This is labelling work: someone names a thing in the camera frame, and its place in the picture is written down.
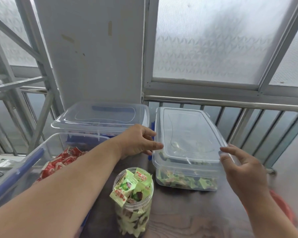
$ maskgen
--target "clear plastic jar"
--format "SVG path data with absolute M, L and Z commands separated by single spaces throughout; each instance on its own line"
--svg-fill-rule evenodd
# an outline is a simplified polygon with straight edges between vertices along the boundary
M 137 168 L 128 168 L 128 170 L 132 173 L 135 173 L 136 169 Z M 120 172 L 116 177 L 113 190 L 124 174 L 125 170 Z M 123 235 L 129 233 L 135 237 L 139 237 L 144 234 L 149 221 L 152 196 L 153 181 L 151 182 L 151 194 L 145 200 L 134 204 L 125 203 L 123 207 L 120 207 L 117 203 L 115 203 L 115 212 L 117 215 L 119 231 Z

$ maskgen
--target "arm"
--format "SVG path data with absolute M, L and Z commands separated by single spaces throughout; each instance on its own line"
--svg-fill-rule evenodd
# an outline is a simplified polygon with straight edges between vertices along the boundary
M 298 238 L 298 231 L 269 193 L 266 170 L 253 156 L 229 145 L 221 151 L 235 155 L 241 166 L 228 155 L 221 155 L 227 180 L 244 205 L 256 238 Z
M 120 158 L 163 148 L 134 125 L 0 207 L 0 237 L 74 237 Z

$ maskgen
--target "forearm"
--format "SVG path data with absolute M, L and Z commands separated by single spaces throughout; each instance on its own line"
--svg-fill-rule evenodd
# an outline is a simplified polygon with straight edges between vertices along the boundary
M 108 140 L 0 208 L 0 237 L 73 237 L 121 156 Z
M 256 238 L 298 238 L 298 231 L 271 196 L 244 204 Z

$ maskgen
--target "plastic storage container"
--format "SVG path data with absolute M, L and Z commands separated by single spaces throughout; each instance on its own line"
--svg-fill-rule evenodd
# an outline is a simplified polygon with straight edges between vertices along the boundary
M 137 168 L 128 168 L 128 170 L 132 173 L 135 173 L 136 169 Z M 113 190 L 124 174 L 125 170 L 120 172 L 116 177 L 112 187 Z M 117 223 L 119 225 L 119 231 L 122 233 L 122 235 L 129 233 L 135 237 L 139 237 L 146 231 L 153 196 L 153 181 L 151 182 L 151 187 L 151 194 L 145 200 L 136 202 L 134 204 L 125 203 L 123 207 L 120 207 L 115 202 Z
M 51 125 L 62 132 L 116 136 L 134 124 L 149 127 L 149 108 L 143 104 L 82 101 Z
M 163 150 L 153 152 L 156 181 L 160 185 L 211 190 L 218 188 L 224 169 L 219 151 L 227 143 L 202 110 L 157 109 L 155 141 Z
M 107 139 L 108 137 L 76 133 L 52 135 L 0 179 L 0 206 L 31 187 L 40 177 L 44 164 L 67 147 L 74 146 L 81 151 L 89 151 Z

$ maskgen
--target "dark wooden table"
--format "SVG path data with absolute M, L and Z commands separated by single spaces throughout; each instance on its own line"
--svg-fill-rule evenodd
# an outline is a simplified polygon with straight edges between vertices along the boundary
M 130 167 L 140 167 L 155 175 L 155 168 L 146 155 L 121 160 L 95 201 L 81 238 L 133 237 L 119 234 L 114 202 L 109 198 L 115 177 Z M 254 237 L 247 214 L 225 178 L 219 182 L 216 192 L 170 188 L 155 182 L 152 199 L 145 238 Z

